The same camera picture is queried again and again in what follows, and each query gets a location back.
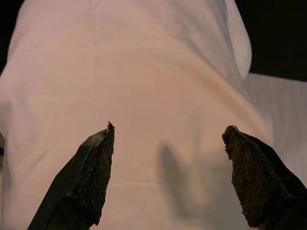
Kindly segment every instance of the white cloth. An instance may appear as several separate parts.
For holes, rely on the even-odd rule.
[[[237,125],[271,144],[272,131],[242,84],[248,55],[234,51],[250,50],[234,45],[231,4],[26,0],[0,77],[1,229],[28,227],[107,121],[115,152],[94,230],[245,229],[221,135]]]

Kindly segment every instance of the dark background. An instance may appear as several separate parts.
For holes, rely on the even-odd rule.
[[[24,0],[0,0],[0,73]],[[251,73],[307,81],[307,26],[302,0],[236,0],[250,37]]]

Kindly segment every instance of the white fabric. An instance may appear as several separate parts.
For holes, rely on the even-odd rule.
[[[271,144],[272,131],[233,50],[223,0],[26,0],[0,78],[1,229],[27,228],[107,121],[115,152],[94,230],[245,229],[221,134],[237,125]]]

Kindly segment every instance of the rough textured surface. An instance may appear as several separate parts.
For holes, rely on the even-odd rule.
[[[284,188],[256,144],[233,126],[223,134],[233,164],[232,184],[250,227],[257,227],[272,211]]]
[[[110,180],[114,146],[114,127],[109,122],[105,138],[91,151],[83,166],[73,196],[81,200],[92,218],[90,225],[98,225],[106,200],[106,188]]]

